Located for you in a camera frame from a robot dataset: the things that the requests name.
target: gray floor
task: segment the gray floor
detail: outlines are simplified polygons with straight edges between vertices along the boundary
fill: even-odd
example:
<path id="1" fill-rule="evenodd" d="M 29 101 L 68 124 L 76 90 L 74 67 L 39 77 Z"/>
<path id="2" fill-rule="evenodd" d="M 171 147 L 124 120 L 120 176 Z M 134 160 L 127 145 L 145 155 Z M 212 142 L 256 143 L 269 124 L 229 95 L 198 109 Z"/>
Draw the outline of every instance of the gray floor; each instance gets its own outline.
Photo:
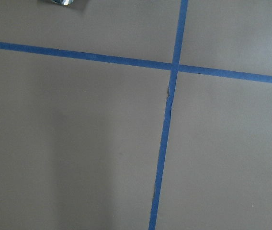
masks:
<path id="1" fill-rule="evenodd" d="M 180 0 L 0 0 L 0 42 L 172 62 Z M 272 1 L 189 0 L 183 65 L 272 75 Z M 148 229 L 170 71 L 0 50 L 0 230 Z M 179 73 L 156 230 L 272 229 L 272 84 Z"/>

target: blue tape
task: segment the blue tape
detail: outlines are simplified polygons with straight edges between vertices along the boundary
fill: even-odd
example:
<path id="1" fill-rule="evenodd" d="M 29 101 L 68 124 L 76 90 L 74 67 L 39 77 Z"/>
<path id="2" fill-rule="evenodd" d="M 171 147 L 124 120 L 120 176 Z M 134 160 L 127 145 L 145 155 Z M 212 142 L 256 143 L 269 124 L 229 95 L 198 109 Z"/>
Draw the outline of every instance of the blue tape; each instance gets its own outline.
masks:
<path id="1" fill-rule="evenodd" d="M 159 159 L 157 163 L 157 171 L 156 171 L 156 178 L 155 178 L 155 190 L 154 190 L 154 196 L 153 196 L 152 207 L 151 207 L 151 216 L 150 216 L 150 222 L 149 222 L 149 228 L 148 228 L 149 230 L 155 230 L 155 226 L 156 226 L 156 219 L 157 219 L 157 213 L 159 208 L 159 196 L 160 196 L 161 183 L 162 183 L 162 177 L 164 172 L 165 157 L 166 157 L 166 150 L 167 150 L 167 143 L 168 143 L 168 136 L 169 136 L 169 129 L 170 129 L 171 110 L 172 110 L 172 103 L 173 103 L 174 93 L 175 93 L 176 79 L 177 79 L 178 70 L 179 70 L 181 47 L 183 42 L 185 20 L 187 15 L 187 7 L 188 7 L 188 0 L 181 0 L 179 21 L 178 21 L 174 52 L 173 52 L 173 58 L 172 58 L 172 68 L 171 68 L 170 80 L 169 80 L 169 96 L 166 101 L 164 124 L 163 124 L 162 133 L 161 133 Z"/>
<path id="2" fill-rule="evenodd" d="M 129 65 L 129 66 L 165 69 L 165 70 L 171 70 L 171 66 L 172 66 L 170 63 L 165 63 L 165 62 L 141 60 L 141 59 L 127 58 L 127 57 L 115 57 L 115 56 L 108 56 L 108 55 L 101 55 L 101 54 L 92 54 L 92 53 L 85 53 L 85 52 L 78 52 L 78 51 L 44 48 L 44 47 L 38 47 L 38 46 L 27 46 L 27 45 L 5 43 L 5 42 L 0 42 L 0 49 L 21 51 L 21 52 L 34 53 L 34 54 L 51 55 L 51 56 L 58 56 L 58 57 L 66 57 L 66 58 L 84 59 L 84 60 L 91 60 L 91 61 L 100 61 L 100 62 L 107 62 L 107 63 L 116 63 L 116 64 L 123 64 L 123 65 Z"/>
<path id="3" fill-rule="evenodd" d="M 204 68 L 204 67 L 180 65 L 179 71 L 187 72 L 187 73 L 199 73 L 199 74 L 225 77 L 225 78 L 234 78 L 234 79 L 243 79 L 243 80 L 249 80 L 249 81 L 260 81 L 260 82 L 272 83 L 272 76 L 269 76 L 269 75 L 235 72 L 235 71 L 229 71 L 229 70 L 223 70 L 223 69 L 211 69 L 211 68 Z"/>

